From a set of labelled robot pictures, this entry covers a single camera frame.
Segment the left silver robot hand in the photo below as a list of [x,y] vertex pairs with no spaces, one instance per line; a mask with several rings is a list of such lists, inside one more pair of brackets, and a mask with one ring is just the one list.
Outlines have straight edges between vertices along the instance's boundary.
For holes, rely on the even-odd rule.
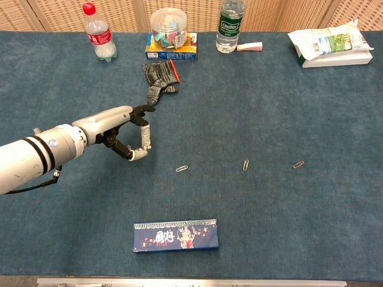
[[[87,144],[104,144],[122,158],[137,161],[148,155],[151,149],[150,125],[143,119],[146,112],[153,112],[150,105],[131,107],[127,105],[107,109],[105,111],[82,118],[72,123],[86,135]],[[141,147],[132,149],[117,139],[122,125],[131,122],[141,129]]]

